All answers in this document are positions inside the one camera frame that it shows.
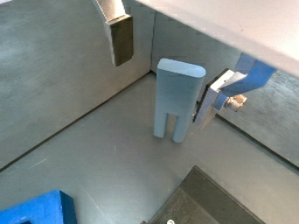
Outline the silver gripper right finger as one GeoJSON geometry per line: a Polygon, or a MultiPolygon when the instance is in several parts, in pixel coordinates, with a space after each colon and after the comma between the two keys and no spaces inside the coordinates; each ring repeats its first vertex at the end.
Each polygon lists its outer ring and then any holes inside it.
{"type": "Polygon", "coordinates": [[[272,66],[241,53],[235,69],[225,69],[207,84],[192,121],[203,128],[223,109],[239,111],[247,101],[243,94],[261,88],[275,72],[272,66]]]}

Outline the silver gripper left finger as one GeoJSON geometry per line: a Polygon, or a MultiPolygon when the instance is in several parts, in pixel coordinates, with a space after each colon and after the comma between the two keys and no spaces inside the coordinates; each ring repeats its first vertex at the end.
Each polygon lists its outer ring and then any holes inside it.
{"type": "Polygon", "coordinates": [[[133,17],[127,14],[121,0],[93,0],[101,16],[112,63],[123,65],[133,56],[133,17]]]}

